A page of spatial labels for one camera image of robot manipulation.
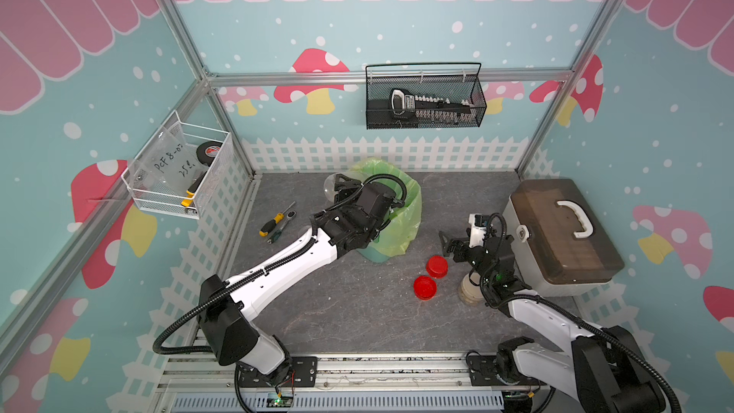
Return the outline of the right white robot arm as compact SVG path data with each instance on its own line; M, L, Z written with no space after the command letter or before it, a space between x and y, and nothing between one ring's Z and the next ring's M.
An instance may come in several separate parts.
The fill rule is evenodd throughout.
M498 212L472 214L465 237L440 233L443 255L468 263L485 306L528 325L555 345L531 338L499 344L495 373L504 384L535 379L577 400L586 412L680 412L682 405L665 377L648 363L630 332L600 327L533 290L515 270L531 233L517 233Z

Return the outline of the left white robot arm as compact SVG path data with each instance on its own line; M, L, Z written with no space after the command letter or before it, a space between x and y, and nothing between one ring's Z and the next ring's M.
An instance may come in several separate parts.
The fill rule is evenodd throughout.
M350 184L347 196L310 215L307 231L290 246L239 275L206 279L198 305L156 337L153 351L163 356L212 354L219 365L252 369L271 386L292 378L294 363L284 344L252 321L306 276L352 250L367 248L408 196L405 182L391 174Z

